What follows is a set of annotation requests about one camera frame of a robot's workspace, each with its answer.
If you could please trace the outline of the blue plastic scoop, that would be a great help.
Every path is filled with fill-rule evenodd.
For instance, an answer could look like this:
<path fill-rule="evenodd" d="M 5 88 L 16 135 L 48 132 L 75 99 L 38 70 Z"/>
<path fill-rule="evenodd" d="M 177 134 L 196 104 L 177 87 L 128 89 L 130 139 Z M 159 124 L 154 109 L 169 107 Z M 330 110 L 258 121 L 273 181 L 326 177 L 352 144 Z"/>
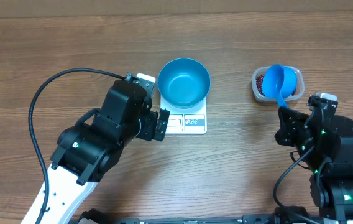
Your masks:
<path fill-rule="evenodd" d="M 292 68 L 275 64 L 265 73 L 262 93 L 267 98 L 276 99 L 278 106 L 288 108 L 285 98 L 289 97 L 297 86 L 296 73 Z"/>

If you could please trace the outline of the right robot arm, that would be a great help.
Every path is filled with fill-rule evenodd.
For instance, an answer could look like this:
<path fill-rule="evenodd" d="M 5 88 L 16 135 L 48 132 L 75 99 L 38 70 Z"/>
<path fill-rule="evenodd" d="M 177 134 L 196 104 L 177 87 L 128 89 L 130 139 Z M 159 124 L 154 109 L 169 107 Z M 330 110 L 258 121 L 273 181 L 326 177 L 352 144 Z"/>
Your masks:
<path fill-rule="evenodd" d="M 310 194 L 321 223 L 353 223 L 353 120 L 336 103 L 313 103 L 311 114 L 281 107 L 276 142 L 296 149 L 312 172 Z"/>

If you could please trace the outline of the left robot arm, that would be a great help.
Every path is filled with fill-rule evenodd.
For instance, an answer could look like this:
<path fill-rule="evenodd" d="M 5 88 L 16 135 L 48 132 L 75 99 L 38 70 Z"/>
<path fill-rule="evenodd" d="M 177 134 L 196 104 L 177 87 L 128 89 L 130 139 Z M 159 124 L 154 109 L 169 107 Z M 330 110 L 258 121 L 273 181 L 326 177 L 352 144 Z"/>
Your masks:
<path fill-rule="evenodd" d="M 68 223 L 134 138 L 162 141 L 169 111 L 151 111 L 155 79 L 116 80 L 100 109 L 64 130 L 43 184 L 23 223 Z"/>

